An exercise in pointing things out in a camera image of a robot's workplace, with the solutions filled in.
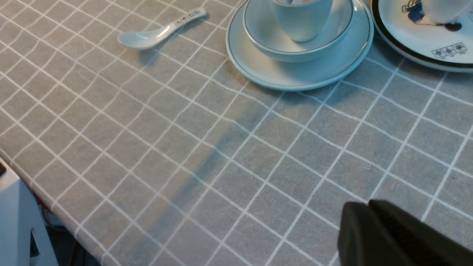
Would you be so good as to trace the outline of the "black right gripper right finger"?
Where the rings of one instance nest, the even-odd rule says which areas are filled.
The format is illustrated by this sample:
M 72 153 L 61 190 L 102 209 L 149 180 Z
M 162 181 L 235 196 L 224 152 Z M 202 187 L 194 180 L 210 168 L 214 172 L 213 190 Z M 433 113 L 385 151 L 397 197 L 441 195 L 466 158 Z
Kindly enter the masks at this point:
M 472 251 L 386 200 L 368 207 L 416 266 L 471 266 Z

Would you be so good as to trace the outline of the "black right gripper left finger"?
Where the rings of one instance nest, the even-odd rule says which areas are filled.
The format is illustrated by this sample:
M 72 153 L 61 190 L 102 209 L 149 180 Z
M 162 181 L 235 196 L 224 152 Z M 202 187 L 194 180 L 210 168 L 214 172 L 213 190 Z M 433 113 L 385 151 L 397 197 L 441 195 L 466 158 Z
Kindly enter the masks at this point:
M 341 266 L 415 266 L 385 222 L 392 217 L 380 201 L 346 202 L 341 211 L 337 249 Z

